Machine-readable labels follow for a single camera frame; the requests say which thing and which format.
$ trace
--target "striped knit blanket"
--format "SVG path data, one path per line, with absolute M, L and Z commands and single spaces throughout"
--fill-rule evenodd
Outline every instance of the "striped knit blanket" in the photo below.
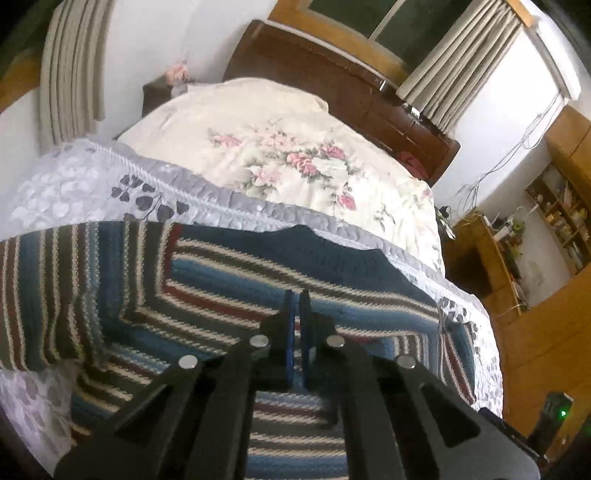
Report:
M 179 357 L 209 359 L 250 337 L 288 289 L 308 289 L 313 309 L 371 354 L 414 355 L 475 400 L 468 326 L 442 325 L 435 302 L 381 251 L 335 245 L 304 226 L 255 233 L 84 223 L 6 240 L 0 258 L 1 366 L 83 362 L 72 398 L 74 443 Z M 295 380 L 289 394 L 257 394 L 248 477 L 346 477 L 342 426 Z

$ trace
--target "metal screw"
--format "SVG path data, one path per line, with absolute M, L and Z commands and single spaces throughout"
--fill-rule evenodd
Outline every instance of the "metal screw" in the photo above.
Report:
M 197 357 L 194 355 L 185 355 L 178 360 L 179 367 L 184 368 L 185 370 L 195 368 L 198 363 L 199 360 L 197 360 Z
M 249 343 L 254 348 L 265 348 L 269 345 L 269 337 L 267 335 L 255 335 L 251 337 Z
M 402 368 L 414 368 L 417 361 L 410 355 L 400 355 L 396 359 L 396 363 Z
M 340 335 L 331 335 L 326 339 L 326 344 L 332 348 L 343 348 L 345 346 L 345 339 Z

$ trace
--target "curtain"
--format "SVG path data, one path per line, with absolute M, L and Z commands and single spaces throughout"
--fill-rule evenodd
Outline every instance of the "curtain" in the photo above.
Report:
M 397 95 L 447 135 L 520 28 L 521 20 L 505 0 L 474 0 Z

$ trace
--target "pillow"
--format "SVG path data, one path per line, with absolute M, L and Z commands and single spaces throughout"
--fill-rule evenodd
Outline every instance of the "pillow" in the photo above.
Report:
M 398 152 L 394 155 L 394 158 L 416 179 L 427 180 L 429 178 L 423 164 L 412 153 Z

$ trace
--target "wooden headboard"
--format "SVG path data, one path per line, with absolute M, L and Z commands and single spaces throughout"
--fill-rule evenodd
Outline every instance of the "wooden headboard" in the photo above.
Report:
M 408 111 L 384 78 L 297 34 L 254 20 L 242 36 L 224 80 L 259 77 L 313 93 L 330 113 L 391 156 L 409 152 L 423 164 L 427 183 L 443 175 L 460 144 L 429 120 Z

